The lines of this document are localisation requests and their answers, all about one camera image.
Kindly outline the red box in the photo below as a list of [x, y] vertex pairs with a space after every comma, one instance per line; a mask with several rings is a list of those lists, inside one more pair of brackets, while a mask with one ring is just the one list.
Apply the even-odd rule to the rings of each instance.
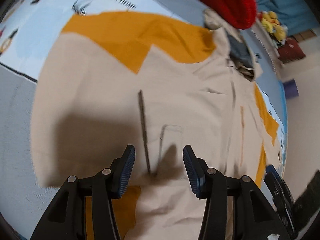
[[285, 44], [278, 48], [278, 53], [282, 63], [297, 61], [306, 57], [298, 42], [290, 37], [287, 37]]

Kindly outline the beige and orange jacket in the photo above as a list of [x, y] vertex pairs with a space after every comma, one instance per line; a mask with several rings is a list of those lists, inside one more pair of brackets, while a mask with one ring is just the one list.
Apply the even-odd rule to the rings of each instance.
[[208, 30], [132, 11], [74, 15], [43, 65], [31, 116], [42, 187], [95, 175], [136, 149], [129, 196], [117, 209], [126, 239], [197, 239], [204, 200], [182, 152], [257, 184], [280, 163], [278, 123], [254, 80], [231, 60], [224, 27]]

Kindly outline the purple roll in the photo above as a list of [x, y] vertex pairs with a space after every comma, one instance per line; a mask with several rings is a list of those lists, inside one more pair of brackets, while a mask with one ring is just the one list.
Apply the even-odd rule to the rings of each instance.
[[284, 82], [283, 87], [286, 99], [292, 99], [299, 96], [299, 91], [295, 79]]

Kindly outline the yellow plush toys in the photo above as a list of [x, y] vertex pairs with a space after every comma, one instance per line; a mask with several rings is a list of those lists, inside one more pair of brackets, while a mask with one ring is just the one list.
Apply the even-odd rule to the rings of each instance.
[[259, 12], [258, 18], [273, 40], [281, 44], [285, 43], [288, 28], [286, 25], [281, 24], [278, 15], [274, 11]]

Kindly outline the teal curtain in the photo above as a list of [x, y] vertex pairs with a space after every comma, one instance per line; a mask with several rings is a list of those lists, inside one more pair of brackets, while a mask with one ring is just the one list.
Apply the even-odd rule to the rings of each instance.
[[304, 0], [256, 0], [259, 11], [273, 11], [288, 35], [318, 28], [319, 22]]

